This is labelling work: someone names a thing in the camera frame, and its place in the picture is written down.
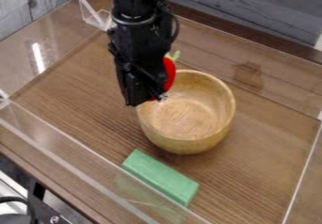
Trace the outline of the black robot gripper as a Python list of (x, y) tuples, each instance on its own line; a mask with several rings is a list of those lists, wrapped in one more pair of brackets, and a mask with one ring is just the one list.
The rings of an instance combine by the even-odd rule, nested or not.
[(167, 0), (112, 0), (107, 30), (115, 56), (118, 83), (130, 106), (162, 99), (163, 82), (150, 74), (164, 73), (163, 58), (179, 35), (179, 22)]

